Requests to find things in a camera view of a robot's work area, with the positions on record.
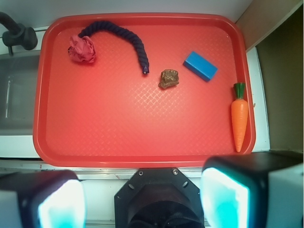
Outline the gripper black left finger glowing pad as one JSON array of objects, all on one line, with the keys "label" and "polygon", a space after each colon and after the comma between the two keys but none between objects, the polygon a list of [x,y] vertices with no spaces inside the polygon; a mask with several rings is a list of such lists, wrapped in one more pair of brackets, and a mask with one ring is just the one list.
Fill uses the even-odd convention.
[{"label": "gripper black left finger glowing pad", "polygon": [[14,172],[0,176],[2,228],[84,228],[86,197],[69,170]]}]

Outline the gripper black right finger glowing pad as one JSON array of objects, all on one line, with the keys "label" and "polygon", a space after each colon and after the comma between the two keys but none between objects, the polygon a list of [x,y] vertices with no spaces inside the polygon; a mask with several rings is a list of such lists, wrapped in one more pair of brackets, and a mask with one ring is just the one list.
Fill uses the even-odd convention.
[{"label": "gripper black right finger glowing pad", "polygon": [[204,216],[213,228],[301,228],[304,156],[254,152],[213,156],[200,179]]}]

